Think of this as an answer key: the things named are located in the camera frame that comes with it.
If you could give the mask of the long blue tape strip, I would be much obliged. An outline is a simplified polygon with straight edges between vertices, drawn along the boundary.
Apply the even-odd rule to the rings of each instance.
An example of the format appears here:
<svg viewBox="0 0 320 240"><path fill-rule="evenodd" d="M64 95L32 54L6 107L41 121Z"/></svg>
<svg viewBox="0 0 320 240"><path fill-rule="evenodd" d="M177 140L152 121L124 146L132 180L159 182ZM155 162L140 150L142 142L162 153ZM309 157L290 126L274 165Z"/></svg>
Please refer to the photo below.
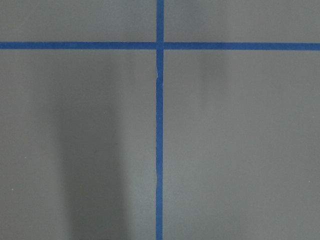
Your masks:
<svg viewBox="0 0 320 240"><path fill-rule="evenodd" d="M164 1L156 2L156 210L155 239L163 239Z"/></svg>

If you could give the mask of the crossing blue tape strip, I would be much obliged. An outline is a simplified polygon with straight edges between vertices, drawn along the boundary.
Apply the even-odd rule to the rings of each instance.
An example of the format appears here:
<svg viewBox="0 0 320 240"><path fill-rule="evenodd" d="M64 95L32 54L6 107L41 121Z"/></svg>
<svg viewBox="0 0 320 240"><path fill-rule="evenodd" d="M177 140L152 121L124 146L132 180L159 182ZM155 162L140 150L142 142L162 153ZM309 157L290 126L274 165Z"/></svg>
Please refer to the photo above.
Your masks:
<svg viewBox="0 0 320 240"><path fill-rule="evenodd" d="M2 50L279 50L319 51L319 43L2 41Z"/></svg>

